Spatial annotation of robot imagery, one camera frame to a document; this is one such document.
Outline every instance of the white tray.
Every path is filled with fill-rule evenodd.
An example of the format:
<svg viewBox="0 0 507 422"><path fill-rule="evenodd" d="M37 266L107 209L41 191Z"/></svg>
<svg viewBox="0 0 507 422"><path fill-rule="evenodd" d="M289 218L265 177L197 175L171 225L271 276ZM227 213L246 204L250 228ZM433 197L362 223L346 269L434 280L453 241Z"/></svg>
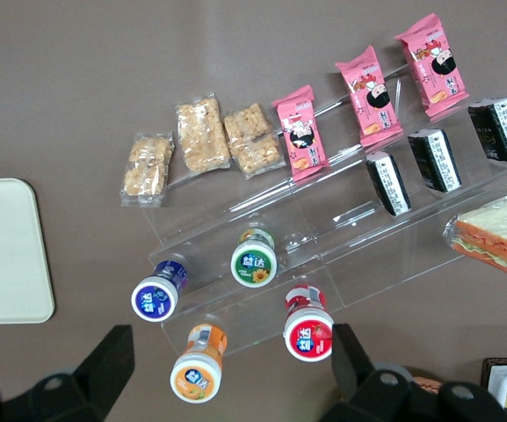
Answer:
<svg viewBox="0 0 507 422"><path fill-rule="evenodd" d="M54 313L36 199L31 187L0 178L0 324L36 324Z"/></svg>

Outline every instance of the sandwich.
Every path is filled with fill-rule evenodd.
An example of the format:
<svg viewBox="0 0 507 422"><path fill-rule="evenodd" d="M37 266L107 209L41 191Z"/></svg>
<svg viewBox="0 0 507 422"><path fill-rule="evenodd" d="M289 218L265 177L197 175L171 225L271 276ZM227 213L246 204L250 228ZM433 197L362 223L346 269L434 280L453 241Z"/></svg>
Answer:
<svg viewBox="0 0 507 422"><path fill-rule="evenodd" d="M507 196L449 223L452 247L507 273Z"/></svg>

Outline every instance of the food package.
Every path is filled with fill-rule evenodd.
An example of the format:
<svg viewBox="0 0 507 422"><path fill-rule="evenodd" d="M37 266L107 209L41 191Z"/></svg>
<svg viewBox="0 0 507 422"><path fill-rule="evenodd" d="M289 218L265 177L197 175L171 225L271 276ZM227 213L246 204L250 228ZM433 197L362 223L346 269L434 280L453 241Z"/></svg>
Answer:
<svg viewBox="0 0 507 422"><path fill-rule="evenodd" d="M470 105L467 112L485 156L507 162L507 97L485 98Z"/></svg>
<svg viewBox="0 0 507 422"><path fill-rule="evenodd" d="M394 217L411 210L409 196L394 158L384 151L366 156L366 168L384 208Z"/></svg>
<svg viewBox="0 0 507 422"><path fill-rule="evenodd" d="M272 102L277 108L292 166L298 182L328 166L322 138L315 124L314 92L310 85Z"/></svg>
<svg viewBox="0 0 507 422"><path fill-rule="evenodd" d="M227 169L230 156L218 101L212 94L177 107L179 143L193 174Z"/></svg>
<svg viewBox="0 0 507 422"><path fill-rule="evenodd" d="M134 138L120 190L121 205L161 206L173 150L171 133Z"/></svg>
<svg viewBox="0 0 507 422"><path fill-rule="evenodd" d="M421 129L409 135L408 141L427 187L449 193L462 185L443 129Z"/></svg>
<svg viewBox="0 0 507 422"><path fill-rule="evenodd" d="M507 273L507 196L456 215L445 236L456 251Z"/></svg>
<svg viewBox="0 0 507 422"><path fill-rule="evenodd" d="M360 126L360 143L370 147L400 134L403 129L395 116L384 76L372 46L347 63L335 63L351 95Z"/></svg>
<svg viewBox="0 0 507 422"><path fill-rule="evenodd" d="M286 164L271 124L259 104L224 117L228 133L229 152L242 169L245 178L251 178Z"/></svg>
<svg viewBox="0 0 507 422"><path fill-rule="evenodd" d="M395 37L432 117L468 97L440 18L432 13Z"/></svg>

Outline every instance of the acrylic display stand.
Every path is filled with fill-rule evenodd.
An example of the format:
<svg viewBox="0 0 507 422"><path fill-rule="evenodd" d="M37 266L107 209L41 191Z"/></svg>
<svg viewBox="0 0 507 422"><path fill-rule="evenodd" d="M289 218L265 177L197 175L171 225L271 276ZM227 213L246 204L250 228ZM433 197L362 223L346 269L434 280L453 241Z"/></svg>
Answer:
<svg viewBox="0 0 507 422"><path fill-rule="evenodd" d="M178 255L188 266L188 286L162 323L177 353L185 349L190 329L202 323L227 333L227 354L281 335L285 295L296 284L319 287L333 315L461 258L442 236L446 223L507 193L507 163L485 157L467 114L467 106L481 98L431 121L407 66L387 76L387 88L404 128L397 138L363 150L342 91L337 96L345 97L317 114L328 169L299 184L289 166L249 180L235 166L183 176L170 182L162 207L145 209L159 239L151 263ZM264 109L277 127L276 113ZM455 191L432 191L419 173L407 135L426 127L446 131L462 181ZM392 217L376 196L365 165L366 154L376 149L398 164L412 206L406 214ZM242 286L229 268L238 237L249 227L267 229L276 243L277 277L261 288Z"/></svg>

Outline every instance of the pink snack bag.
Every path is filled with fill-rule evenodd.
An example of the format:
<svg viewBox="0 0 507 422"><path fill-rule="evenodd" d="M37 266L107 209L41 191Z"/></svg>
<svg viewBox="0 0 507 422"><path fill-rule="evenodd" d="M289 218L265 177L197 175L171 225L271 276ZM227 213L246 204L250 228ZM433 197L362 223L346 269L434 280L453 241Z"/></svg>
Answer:
<svg viewBox="0 0 507 422"><path fill-rule="evenodd" d="M280 117L295 182L328 165L322 139L315 125L313 100L312 87L306 85L287 97L272 102Z"/></svg>
<svg viewBox="0 0 507 422"><path fill-rule="evenodd" d="M373 46L355 60L335 63L351 94L360 126L360 143L369 147L403 131L387 94Z"/></svg>
<svg viewBox="0 0 507 422"><path fill-rule="evenodd" d="M427 115L432 117L468 97L437 15L421 19L395 38L403 45Z"/></svg>

